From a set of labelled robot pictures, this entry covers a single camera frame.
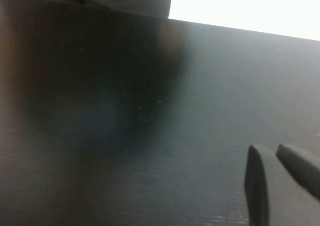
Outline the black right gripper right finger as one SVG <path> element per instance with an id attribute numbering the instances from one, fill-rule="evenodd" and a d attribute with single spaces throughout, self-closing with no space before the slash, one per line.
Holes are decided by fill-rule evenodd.
<path id="1" fill-rule="evenodd" d="M 276 157 L 289 174 L 316 199 L 320 198 L 320 158 L 293 144 L 279 144 Z"/>

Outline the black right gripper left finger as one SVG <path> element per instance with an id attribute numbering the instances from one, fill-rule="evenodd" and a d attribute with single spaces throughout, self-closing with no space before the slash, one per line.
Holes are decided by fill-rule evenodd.
<path id="1" fill-rule="evenodd" d="M 251 226 L 318 226 L 320 199 L 286 170 L 276 152 L 262 145 L 248 149 L 244 191 Z"/>

